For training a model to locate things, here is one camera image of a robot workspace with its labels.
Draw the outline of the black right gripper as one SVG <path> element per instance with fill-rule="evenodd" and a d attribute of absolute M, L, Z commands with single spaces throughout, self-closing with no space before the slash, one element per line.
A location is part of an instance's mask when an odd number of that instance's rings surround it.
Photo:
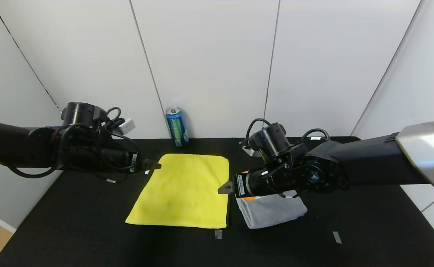
<path fill-rule="evenodd" d="M 236 174 L 233 180 L 225 182 L 217 189 L 218 194 L 232 194 L 240 199 L 258 199 L 266 196 L 265 194 L 256 194 L 252 188 L 256 186 L 251 185 L 250 182 L 256 181 L 257 178 L 263 177 L 268 174 L 268 171 L 244 171 Z"/>

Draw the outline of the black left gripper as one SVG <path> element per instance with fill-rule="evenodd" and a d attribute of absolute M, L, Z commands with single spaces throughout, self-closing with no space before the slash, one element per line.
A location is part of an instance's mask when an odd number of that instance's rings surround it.
<path fill-rule="evenodd" d="M 117 171 L 125 171 L 133 173 L 136 167 L 141 162 L 142 171 L 154 171 L 161 169 L 162 165 L 151 159 L 141 160 L 141 149 L 133 150 L 119 150 L 112 148 L 102 149 L 102 162 L 109 168 Z"/>

